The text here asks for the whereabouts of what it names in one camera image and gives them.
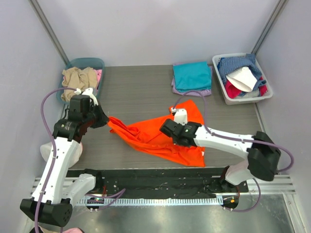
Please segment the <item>orange t shirt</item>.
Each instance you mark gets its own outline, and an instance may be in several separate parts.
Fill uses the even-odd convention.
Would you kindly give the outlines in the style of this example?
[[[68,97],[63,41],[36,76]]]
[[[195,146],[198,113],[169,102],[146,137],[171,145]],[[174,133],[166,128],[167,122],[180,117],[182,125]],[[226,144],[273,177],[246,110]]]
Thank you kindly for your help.
[[[154,155],[181,165],[205,167],[203,147],[183,147],[160,131],[165,120],[174,119],[173,114],[125,125],[120,119],[110,116],[110,132],[117,134],[133,149]]]

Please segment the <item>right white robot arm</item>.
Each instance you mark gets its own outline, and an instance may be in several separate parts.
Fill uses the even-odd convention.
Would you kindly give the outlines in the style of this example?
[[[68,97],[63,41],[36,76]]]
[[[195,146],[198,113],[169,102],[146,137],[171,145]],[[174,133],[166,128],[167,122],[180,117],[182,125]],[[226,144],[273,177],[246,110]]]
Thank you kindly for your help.
[[[195,122],[181,124],[172,119],[165,120],[160,131],[179,146],[213,148],[243,158],[242,162],[228,166],[222,172],[219,185],[226,192],[252,178],[273,181],[277,174],[281,152],[263,132],[258,131],[255,135],[234,134]]]

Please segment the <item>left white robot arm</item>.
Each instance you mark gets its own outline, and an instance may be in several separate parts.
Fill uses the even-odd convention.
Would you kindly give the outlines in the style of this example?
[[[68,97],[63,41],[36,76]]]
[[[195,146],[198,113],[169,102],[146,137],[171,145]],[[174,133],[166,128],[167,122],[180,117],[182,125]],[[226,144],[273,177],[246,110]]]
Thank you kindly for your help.
[[[109,118],[93,94],[75,95],[69,102],[66,118],[58,120],[52,132],[52,148],[42,177],[29,199],[23,199],[21,211],[39,223],[65,227],[72,210],[87,193],[100,193],[104,182],[101,172],[86,169],[64,189],[64,181],[73,156],[88,128],[105,126]]]

